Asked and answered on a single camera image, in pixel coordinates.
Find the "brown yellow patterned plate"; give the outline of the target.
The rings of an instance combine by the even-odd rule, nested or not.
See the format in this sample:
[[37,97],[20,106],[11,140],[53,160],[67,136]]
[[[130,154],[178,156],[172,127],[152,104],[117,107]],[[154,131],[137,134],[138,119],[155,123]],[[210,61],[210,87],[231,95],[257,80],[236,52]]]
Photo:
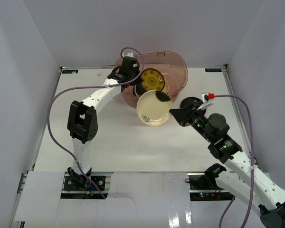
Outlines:
[[142,83],[139,85],[140,90],[144,93],[151,90],[168,93],[169,86],[161,72],[154,68],[145,69],[141,75]]

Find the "cream plate with black mark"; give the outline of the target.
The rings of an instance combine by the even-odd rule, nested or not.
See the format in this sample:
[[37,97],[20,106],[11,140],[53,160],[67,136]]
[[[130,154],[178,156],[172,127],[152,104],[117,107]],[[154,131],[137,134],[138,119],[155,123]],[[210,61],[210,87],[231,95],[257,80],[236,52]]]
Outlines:
[[139,98],[136,111],[144,124],[160,126],[170,119],[172,105],[172,100],[164,92],[151,90]]

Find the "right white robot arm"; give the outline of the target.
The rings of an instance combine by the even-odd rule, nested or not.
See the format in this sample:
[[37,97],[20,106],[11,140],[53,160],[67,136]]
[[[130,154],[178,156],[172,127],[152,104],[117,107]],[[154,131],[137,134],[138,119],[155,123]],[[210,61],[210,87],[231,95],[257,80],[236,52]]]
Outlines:
[[197,108],[170,109],[182,127],[192,126],[209,142],[210,153],[220,164],[210,166],[205,184],[223,188],[248,205],[266,228],[285,228],[285,190],[271,181],[228,135],[229,125],[221,114],[205,117]]

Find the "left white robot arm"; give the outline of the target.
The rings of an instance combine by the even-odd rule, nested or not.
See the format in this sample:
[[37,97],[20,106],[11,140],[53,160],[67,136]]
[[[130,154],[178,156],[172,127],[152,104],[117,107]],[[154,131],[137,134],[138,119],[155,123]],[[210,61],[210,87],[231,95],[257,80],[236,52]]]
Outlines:
[[91,141],[98,131],[97,116],[101,109],[116,95],[120,94],[139,75],[139,63],[134,57],[126,56],[122,65],[113,71],[102,87],[82,101],[73,101],[70,106],[67,129],[73,142],[73,154],[76,156],[70,175],[76,175],[75,185],[82,190],[91,184],[88,173],[91,171]]

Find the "pink translucent plastic bin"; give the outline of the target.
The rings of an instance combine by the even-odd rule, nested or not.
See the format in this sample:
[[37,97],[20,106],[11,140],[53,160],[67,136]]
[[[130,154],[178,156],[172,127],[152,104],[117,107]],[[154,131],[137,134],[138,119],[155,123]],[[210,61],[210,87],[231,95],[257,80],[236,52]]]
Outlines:
[[[140,64],[142,64],[142,59],[144,60],[142,72],[145,69],[154,68],[162,73],[169,86],[167,95],[174,102],[188,81],[188,69],[183,58],[170,51],[142,54],[141,56],[137,54],[136,58]],[[139,85],[135,85],[124,89],[122,96],[129,106],[135,108],[140,96],[144,93],[140,90]]]

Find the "glossy black plate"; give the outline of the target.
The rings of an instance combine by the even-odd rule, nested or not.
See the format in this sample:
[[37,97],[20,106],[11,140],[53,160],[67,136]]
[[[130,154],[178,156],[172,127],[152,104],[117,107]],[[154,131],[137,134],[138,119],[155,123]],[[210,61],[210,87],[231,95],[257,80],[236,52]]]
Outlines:
[[180,104],[181,113],[183,114],[190,114],[190,113],[198,113],[204,115],[206,113],[206,109],[197,111],[203,104],[202,100],[197,97],[186,97],[182,100]]

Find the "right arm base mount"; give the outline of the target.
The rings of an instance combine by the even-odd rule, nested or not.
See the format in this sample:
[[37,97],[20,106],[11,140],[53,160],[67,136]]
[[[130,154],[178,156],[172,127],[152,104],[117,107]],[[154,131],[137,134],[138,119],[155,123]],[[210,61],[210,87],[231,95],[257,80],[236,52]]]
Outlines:
[[189,175],[185,182],[189,185],[191,202],[230,201],[233,198],[230,192],[218,187],[204,174]]

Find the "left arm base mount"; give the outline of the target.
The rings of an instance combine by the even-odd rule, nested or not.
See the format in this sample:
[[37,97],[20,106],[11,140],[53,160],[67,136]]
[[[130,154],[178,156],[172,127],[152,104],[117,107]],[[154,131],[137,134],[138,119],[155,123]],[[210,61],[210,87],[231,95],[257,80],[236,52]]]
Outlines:
[[91,170],[86,174],[97,186],[92,184],[84,175],[74,172],[69,167],[65,173],[61,199],[71,200],[104,200],[108,195],[107,177],[105,175],[91,175]]

